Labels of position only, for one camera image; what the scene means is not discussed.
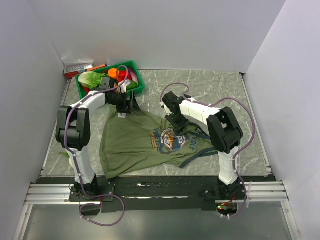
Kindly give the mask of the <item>olive green tank top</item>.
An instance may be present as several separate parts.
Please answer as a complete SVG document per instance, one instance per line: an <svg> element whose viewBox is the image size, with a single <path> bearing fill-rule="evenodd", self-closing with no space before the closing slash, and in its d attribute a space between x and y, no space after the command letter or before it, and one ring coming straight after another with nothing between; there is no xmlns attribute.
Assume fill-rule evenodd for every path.
<svg viewBox="0 0 320 240"><path fill-rule="evenodd" d="M217 154L210 137L197 124L190 123L177 133L161 116L145 110L121 116L114 107L110 108L99 148L107 179L162 164L183 169L197 158Z"/></svg>

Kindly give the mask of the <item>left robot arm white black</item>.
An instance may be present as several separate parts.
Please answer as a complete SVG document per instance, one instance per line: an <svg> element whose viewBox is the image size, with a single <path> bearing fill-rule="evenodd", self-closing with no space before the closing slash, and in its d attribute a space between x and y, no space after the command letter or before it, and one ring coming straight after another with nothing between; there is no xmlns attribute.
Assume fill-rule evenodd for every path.
<svg viewBox="0 0 320 240"><path fill-rule="evenodd" d="M91 117L104 105L116 106L121 114L139 111L135 93L127 93L130 81L117 82L103 77L102 83L91 90L77 103L63 105L58 110L56 141L66 150L71 159L75 180L74 189L87 201L99 197L98 180L90 163L88 144L91 139Z"/></svg>

